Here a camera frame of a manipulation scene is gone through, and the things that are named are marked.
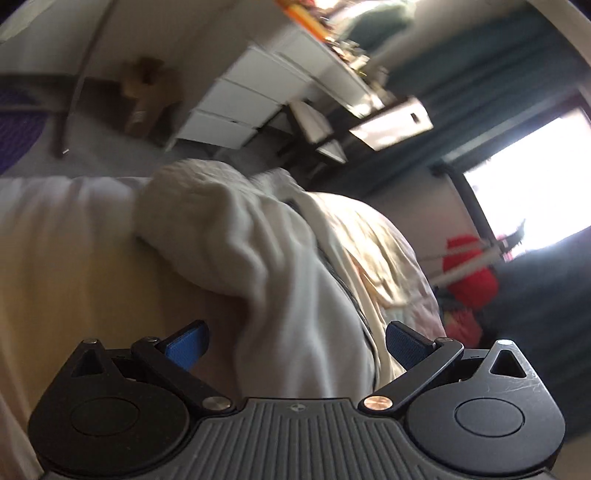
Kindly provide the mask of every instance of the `bright window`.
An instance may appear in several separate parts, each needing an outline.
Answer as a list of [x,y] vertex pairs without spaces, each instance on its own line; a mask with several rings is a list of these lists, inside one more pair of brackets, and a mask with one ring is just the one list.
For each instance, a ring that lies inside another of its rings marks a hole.
[[525,220],[513,256],[591,225],[591,125],[575,109],[465,172],[497,238]]

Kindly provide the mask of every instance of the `purple fabric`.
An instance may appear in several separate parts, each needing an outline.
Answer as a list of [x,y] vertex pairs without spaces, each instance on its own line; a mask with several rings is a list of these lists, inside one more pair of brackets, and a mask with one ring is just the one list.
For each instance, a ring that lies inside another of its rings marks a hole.
[[[26,93],[0,89],[0,105],[35,104]],[[45,112],[0,112],[0,174],[29,151],[43,132]]]

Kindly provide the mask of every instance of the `black mount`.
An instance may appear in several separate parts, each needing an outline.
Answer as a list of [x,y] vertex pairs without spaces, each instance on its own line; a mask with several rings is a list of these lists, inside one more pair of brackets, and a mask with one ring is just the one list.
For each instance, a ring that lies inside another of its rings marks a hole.
[[[236,409],[187,371],[208,337],[205,324],[194,322],[129,350],[80,343],[29,423],[41,464],[62,475],[48,480],[226,479],[245,458],[258,465],[257,478],[271,478],[267,471],[277,479],[380,478],[368,467],[375,462],[385,478],[400,468],[408,471],[403,478],[423,480],[550,478],[544,469],[560,450],[564,420],[509,340],[490,351],[465,350],[393,322],[388,349],[408,371],[357,409],[344,399],[250,399]],[[309,471],[293,476],[296,459]]]

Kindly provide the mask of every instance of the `ribbed grip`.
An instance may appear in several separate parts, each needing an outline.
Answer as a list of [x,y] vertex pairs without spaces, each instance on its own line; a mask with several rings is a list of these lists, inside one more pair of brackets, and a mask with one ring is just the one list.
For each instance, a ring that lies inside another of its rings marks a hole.
[[[251,399],[203,421],[168,464],[137,480],[459,480],[426,458],[393,419],[349,400]],[[51,474],[46,480],[60,480]]]

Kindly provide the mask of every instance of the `cardboard box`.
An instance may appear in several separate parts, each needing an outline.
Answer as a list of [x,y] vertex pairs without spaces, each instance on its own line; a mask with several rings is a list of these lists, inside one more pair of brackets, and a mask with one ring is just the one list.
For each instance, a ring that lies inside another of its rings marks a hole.
[[164,109],[182,100],[178,74],[163,68],[163,62],[149,57],[126,64],[121,94],[133,101],[125,121],[125,133],[144,138],[153,129]]

